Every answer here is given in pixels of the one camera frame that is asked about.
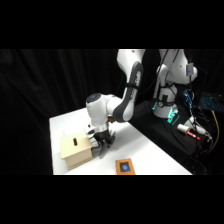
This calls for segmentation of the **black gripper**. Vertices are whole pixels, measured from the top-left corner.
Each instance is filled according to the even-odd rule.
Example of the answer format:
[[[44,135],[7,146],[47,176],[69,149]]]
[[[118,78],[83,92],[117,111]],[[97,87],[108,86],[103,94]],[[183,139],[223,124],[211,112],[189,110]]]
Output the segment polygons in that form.
[[[115,141],[115,132],[112,130],[107,129],[103,132],[98,132],[93,135],[93,137],[97,140],[98,143],[100,143],[102,146],[107,147],[108,149],[112,147],[114,141]],[[102,158],[105,152],[105,147],[102,147],[102,149],[99,152],[99,158]]]

